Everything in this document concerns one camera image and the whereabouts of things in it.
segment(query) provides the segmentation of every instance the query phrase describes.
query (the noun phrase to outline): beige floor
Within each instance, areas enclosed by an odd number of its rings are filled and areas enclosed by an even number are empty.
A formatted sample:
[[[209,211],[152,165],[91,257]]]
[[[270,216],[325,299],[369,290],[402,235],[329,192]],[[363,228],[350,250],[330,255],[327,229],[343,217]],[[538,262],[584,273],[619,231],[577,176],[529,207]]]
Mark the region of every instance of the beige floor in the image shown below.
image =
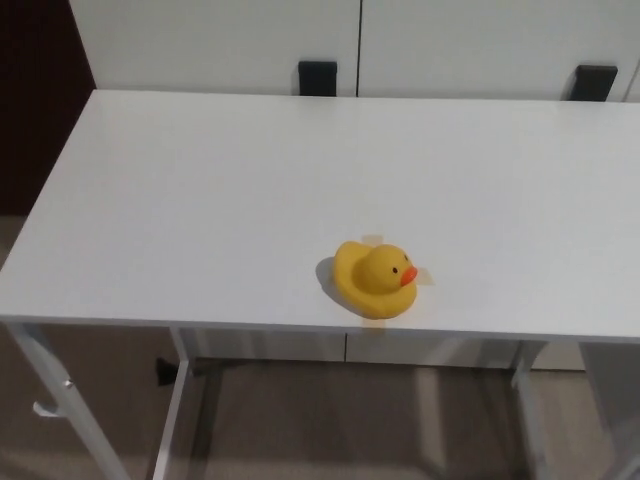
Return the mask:
[[[20,220],[0,218],[0,263]],[[149,478],[170,390],[155,385],[163,330],[49,327],[136,480]],[[583,373],[533,374],[560,480],[597,479],[611,449]],[[0,480],[100,479],[64,420],[31,406],[47,394],[0,329]],[[515,399],[502,372],[372,365],[251,364],[222,380],[209,461],[190,480],[528,478]]]

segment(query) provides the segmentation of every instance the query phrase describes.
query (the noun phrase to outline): duck beak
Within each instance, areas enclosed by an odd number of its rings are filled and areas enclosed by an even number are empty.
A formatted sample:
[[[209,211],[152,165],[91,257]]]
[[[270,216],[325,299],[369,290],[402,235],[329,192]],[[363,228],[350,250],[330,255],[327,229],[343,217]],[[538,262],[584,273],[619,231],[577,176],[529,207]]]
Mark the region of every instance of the duck beak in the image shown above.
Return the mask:
[[[409,283],[413,282],[413,280],[418,276],[418,269],[416,267],[409,267],[402,274],[402,278],[400,279],[400,286],[404,287]]]

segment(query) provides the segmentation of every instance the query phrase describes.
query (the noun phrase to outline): table leg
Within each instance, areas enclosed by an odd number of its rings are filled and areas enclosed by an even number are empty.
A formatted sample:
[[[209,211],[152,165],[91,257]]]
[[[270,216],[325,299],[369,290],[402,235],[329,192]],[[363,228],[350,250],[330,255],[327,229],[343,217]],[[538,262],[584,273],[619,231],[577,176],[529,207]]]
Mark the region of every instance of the table leg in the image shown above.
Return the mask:
[[[516,358],[516,372],[511,385],[518,392],[520,410],[524,422],[528,453],[535,480],[550,480],[553,477],[547,463],[544,440],[540,431],[540,419],[529,371],[546,342],[521,342]]]
[[[108,480],[131,480],[64,365],[37,325],[9,323],[9,333]]]

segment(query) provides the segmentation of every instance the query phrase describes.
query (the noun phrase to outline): rubber duck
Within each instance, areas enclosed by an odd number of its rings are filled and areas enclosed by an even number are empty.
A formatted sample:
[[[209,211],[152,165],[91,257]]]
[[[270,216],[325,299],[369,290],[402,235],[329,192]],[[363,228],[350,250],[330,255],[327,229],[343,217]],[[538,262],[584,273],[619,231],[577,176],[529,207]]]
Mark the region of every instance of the rubber duck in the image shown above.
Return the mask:
[[[418,269],[404,250],[343,243],[333,260],[333,278],[345,300],[371,319],[393,318],[416,299]]]

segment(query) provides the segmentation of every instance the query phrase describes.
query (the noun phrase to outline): white cabinet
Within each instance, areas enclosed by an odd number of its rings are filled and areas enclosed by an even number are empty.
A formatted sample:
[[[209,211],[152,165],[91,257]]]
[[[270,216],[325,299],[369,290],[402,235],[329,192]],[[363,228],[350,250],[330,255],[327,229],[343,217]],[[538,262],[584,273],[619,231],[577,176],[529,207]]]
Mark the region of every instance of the white cabinet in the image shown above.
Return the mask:
[[[98,88],[290,95],[299,60],[354,95],[359,0],[71,0]]]
[[[360,95],[558,100],[580,63],[640,58],[640,2],[364,0]]]

